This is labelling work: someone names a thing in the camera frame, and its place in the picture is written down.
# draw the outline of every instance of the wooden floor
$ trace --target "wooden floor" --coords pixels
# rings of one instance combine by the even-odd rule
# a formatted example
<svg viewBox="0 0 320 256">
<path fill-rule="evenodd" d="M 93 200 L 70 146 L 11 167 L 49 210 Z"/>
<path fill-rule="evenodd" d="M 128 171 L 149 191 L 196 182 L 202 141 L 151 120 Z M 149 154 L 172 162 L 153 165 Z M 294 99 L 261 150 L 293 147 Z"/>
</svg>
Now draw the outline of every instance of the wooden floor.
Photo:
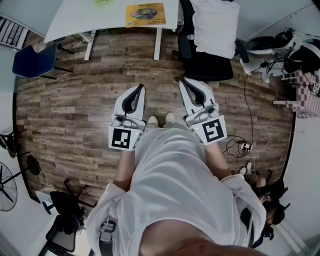
<svg viewBox="0 0 320 256">
<path fill-rule="evenodd" d="M 58 53 L 57 65 L 74 70 L 73 73 L 54 71 L 46 78 L 22 79 L 19 84 L 16 105 L 16 123 L 22 152 L 30 153 L 38 160 L 45 177 L 45 186 L 64 191 L 63 181 L 70 179 L 76 193 L 83 185 L 89 188 L 81 199 L 96 203 L 108 182 L 112 181 L 120 152 L 108 148 L 108 126 L 114 104 L 128 88 L 143 83 L 146 87 L 144 119 L 157 115 L 163 124 L 167 112 L 173 112 L 180 123 L 186 114 L 176 78 L 183 73 L 183 65 L 172 56 L 177 49 L 177 34 L 162 35 L 160 60 L 153 60 L 156 40 L 155 29 L 115 29 L 100 32 L 93 45 L 89 61 L 84 61 L 86 44 L 74 37 L 62 42 L 75 54 Z M 27 45 L 37 51 L 45 47 L 43 38 L 30 34 Z M 251 141 L 251 118 L 244 99 L 245 73 L 239 59 L 232 60 L 234 77 L 222 82 L 211 82 L 219 112 L 224 115 L 227 132 Z M 290 132 L 293 114 L 288 109 L 276 108 L 272 101 L 283 99 L 285 87 L 276 80 L 270 84 L 258 76 L 249 76 L 246 84 L 247 101 L 253 120 L 253 147 L 262 148 L 279 131 Z M 225 153 L 231 170 L 255 157 L 255 169 L 267 176 L 273 171 L 271 182 L 277 180 L 283 170 L 290 133 L 276 135 L 260 153 L 236 158 Z M 220 142 L 224 151 L 229 136 Z M 238 155 L 237 146 L 230 149 Z M 42 175 L 38 179 L 27 172 L 32 193 L 41 189 Z"/>
</svg>

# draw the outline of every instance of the buckle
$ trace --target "buckle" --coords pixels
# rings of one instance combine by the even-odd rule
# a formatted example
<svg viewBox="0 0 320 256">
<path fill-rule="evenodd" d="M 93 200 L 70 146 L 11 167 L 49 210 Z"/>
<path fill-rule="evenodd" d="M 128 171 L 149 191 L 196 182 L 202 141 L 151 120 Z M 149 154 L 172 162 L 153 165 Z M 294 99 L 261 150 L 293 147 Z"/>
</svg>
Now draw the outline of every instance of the buckle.
<svg viewBox="0 0 320 256">
<path fill-rule="evenodd" d="M 100 240 L 105 243 L 110 243 L 112 241 L 112 234 L 116 229 L 117 224 L 113 220 L 107 220 L 102 223 Z"/>
</svg>

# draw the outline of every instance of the power strip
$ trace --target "power strip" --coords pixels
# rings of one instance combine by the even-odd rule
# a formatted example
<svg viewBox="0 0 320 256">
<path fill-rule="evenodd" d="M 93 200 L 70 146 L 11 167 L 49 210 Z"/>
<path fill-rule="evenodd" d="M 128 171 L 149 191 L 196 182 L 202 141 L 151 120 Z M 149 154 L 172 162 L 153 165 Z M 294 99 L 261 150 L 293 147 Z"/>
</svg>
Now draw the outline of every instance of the power strip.
<svg viewBox="0 0 320 256">
<path fill-rule="evenodd" d="M 252 150 L 252 145 L 251 144 L 246 144 L 246 143 L 243 143 L 241 144 L 241 150 L 247 154 L 249 153 L 251 150 Z"/>
</svg>

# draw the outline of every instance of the white pillow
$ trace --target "white pillow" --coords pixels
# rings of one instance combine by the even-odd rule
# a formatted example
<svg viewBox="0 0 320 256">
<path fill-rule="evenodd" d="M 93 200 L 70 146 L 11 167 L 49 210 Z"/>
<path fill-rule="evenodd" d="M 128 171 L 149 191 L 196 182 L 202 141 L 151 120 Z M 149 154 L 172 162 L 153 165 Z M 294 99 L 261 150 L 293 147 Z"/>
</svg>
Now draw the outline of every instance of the white pillow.
<svg viewBox="0 0 320 256">
<path fill-rule="evenodd" d="M 191 0 L 194 44 L 197 52 L 232 59 L 236 49 L 236 33 L 240 6 L 222 0 Z"/>
</svg>

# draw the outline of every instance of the table leg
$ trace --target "table leg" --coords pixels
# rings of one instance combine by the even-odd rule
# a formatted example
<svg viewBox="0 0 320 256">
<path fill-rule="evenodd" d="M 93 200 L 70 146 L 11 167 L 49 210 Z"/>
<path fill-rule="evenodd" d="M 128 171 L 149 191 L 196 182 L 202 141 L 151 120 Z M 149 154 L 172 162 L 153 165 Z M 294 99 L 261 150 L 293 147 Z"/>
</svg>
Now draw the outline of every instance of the table leg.
<svg viewBox="0 0 320 256">
<path fill-rule="evenodd" d="M 287 105 L 286 100 L 274 100 L 273 105 Z"/>
<path fill-rule="evenodd" d="M 79 35 L 88 43 L 88 46 L 86 47 L 85 56 L 84 56 L 85 61 L 89 60 L 91 49 L 96 37 L 96 32 L 97 32 L 96 30 L 92 30 L 90 36 L 88 36 L 86 33 L 79 33 Z"/>
<path fill-rule="evenodd" d="M 160 47 L 161 47 L 161 35 L 162 28 L 156 28 L 156 38 L 155 38 L 155 47 L 154 47 L 154 60 L 158 61 L 160 57 Z"/>
</svg>

